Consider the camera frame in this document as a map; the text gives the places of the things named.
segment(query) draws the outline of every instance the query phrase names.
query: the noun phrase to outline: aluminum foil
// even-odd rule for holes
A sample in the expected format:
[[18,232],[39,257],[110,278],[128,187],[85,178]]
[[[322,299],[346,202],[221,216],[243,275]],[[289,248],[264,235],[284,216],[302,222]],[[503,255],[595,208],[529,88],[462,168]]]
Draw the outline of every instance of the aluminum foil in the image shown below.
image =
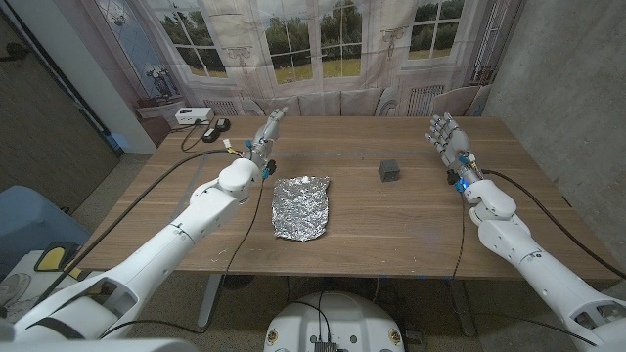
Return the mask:
[[326,188],[330,182],[329,177],[309,176],[276,181],[272,201],[274,235],[303,242],[322,236],[329,219]]

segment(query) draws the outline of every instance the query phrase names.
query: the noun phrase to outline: door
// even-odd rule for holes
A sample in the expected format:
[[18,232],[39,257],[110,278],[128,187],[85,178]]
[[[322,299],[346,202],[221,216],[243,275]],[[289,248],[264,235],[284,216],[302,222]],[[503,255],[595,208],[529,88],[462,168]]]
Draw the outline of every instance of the door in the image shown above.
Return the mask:
[[[0,17],[0,57],[26,45]],[[73,212],[119,162],[33,53],[0,62],[0,192],[22,185]]]

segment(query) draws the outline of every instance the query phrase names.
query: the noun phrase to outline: window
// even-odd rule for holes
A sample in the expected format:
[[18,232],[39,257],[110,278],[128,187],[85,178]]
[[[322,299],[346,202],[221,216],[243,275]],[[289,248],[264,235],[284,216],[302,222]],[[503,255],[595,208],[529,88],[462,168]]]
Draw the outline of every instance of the window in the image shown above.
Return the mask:
[[196,0],[153,0],[150,4],[192,74],[228,78]]
[[[315,60],[322,65],[318,78],[361,75],[363,15],[358,3],[319,0],[317,19],[311,15],[315,10],[312,2],[257,0],[257,3],[278,84],[313,79]],[[311,42],[309,32],[318,28],[320,40]],[[321,58],[312,56],[312,51],[321,53]]]
[[313,78],[306,3],[259,0],[258,7],[277,82]]
[[178,95],[178,89],[168,70],[160,61],[135,14],[125,0],[97,0],[124,55],[135,68],[142,89],[150,98],[169,98]]
[[419,0],[415,12],[409,60],[450,55],[464,0]]
[[336,1],[322,15],[324,78],[361,75],[362,23],[361,9],[351,0]]

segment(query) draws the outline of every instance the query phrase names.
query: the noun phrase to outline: blue chair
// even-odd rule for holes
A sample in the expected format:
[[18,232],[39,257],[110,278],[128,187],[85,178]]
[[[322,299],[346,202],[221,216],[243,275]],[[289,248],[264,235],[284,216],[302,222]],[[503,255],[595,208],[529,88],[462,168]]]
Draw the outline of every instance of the blue chair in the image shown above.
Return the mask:
[[52,242],[84,245],[91,234],[34,190],[13,186],[0,193],[0,280],[23,256]]

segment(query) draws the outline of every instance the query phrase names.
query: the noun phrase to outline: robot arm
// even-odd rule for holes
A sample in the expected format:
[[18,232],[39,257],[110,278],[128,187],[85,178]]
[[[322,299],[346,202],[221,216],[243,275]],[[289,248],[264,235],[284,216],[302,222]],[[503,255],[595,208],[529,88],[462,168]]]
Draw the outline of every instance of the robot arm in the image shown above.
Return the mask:
[[[135,320],[155,290],[194,245],[227,224],[248,200],[251,185],[273,173],[268,161],[287,108],[275,110],[248,152],[193,193],[190,206],[126,260],[107,272],[53,294],[15,324],[15,342],[96,339]],[[130,327],[105,338],[126,335]]]
[[626,302],[587,285],[543,249],[515,214],[515,202],[491,180],[484,179],[467,134],[448,114],[435,116],[426,134],[448,166],[450,183],[475,204],[469,210],[480,242],[507,260],[560,318],[565,327],[594,345],[573,338],[580,351],[617,351],[626,343]]

